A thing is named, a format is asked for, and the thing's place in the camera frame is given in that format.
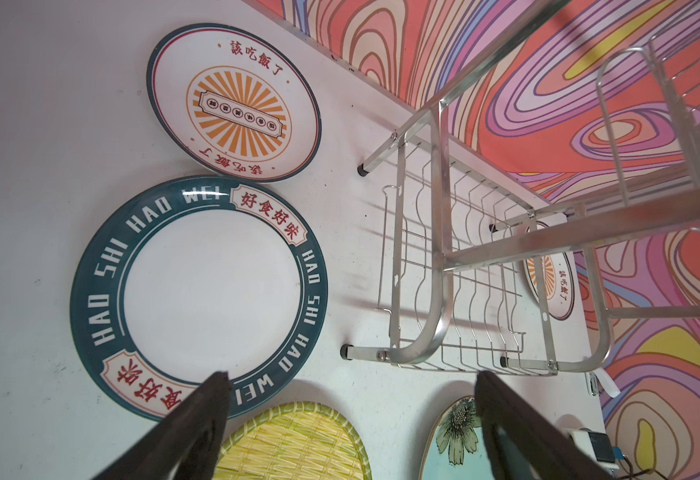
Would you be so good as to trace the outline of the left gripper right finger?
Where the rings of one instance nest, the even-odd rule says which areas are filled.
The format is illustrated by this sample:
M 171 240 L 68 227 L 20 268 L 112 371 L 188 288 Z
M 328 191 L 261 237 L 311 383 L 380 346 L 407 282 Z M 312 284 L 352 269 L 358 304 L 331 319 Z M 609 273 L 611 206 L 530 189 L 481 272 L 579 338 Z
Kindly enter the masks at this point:
M 474 397 L 494 478 L 612 477 L 498 375 L 480 372 Z

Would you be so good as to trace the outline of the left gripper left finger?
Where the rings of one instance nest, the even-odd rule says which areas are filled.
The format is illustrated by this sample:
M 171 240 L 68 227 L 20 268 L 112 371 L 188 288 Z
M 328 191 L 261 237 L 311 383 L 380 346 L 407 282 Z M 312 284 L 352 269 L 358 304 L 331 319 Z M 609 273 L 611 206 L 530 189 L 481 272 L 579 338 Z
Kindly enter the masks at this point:
M 209 376 L 98 479 L 210 479 L 218 462 L 232 384 Z

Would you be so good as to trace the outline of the light green flower plate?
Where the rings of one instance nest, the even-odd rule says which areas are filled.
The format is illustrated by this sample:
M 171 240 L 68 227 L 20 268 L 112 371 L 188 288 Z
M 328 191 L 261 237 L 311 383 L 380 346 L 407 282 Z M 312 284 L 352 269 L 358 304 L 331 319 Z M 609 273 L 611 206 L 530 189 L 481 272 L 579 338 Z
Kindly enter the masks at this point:
M 439 417 L 425 450 L 419 478 L 494 478 L 473 396 L 460 398 Z

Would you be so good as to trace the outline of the yellow woven pattern plate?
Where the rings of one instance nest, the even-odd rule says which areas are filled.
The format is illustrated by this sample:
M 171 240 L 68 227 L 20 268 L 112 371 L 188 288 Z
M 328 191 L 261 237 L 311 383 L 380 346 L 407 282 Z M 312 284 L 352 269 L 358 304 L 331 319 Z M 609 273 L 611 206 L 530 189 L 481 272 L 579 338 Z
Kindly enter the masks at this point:
M 340 412 L 292 402 L 248 420 L 223 443 L 215 479 L 370 479 L 363 441 Z

